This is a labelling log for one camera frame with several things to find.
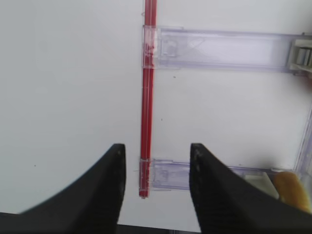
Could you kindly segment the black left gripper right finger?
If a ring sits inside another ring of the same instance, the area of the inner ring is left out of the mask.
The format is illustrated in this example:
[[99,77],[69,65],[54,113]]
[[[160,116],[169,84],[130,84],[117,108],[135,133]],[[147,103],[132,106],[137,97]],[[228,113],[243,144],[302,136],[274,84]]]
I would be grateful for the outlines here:
[[310,234],[312,216],[255,188],[203,144],[190,150],[190,193],[203,234]]

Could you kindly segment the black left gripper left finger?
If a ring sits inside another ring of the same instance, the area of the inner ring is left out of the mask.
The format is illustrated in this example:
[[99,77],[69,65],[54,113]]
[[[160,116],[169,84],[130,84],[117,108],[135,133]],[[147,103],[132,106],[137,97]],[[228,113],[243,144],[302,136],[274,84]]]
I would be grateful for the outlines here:
[[22,212],[0,215],[2,234],[114,234],[126,184],[126,150],[113,144],[64,190]]

